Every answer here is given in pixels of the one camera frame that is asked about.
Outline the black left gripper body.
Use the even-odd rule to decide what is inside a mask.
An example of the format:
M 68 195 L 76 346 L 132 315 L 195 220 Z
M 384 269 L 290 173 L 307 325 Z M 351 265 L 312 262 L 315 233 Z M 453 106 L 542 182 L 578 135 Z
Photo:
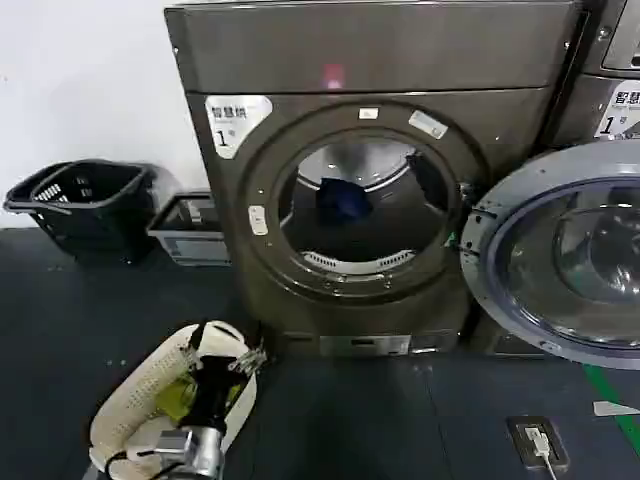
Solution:
M 227 431 L 227 399 L 236 385 L 246 383 L 246 374 L 229 369 L 235 357 L 206 355 L 202 367 L 194 374 L 197 384 L 195 398 L 189 411 L 189 425 Z

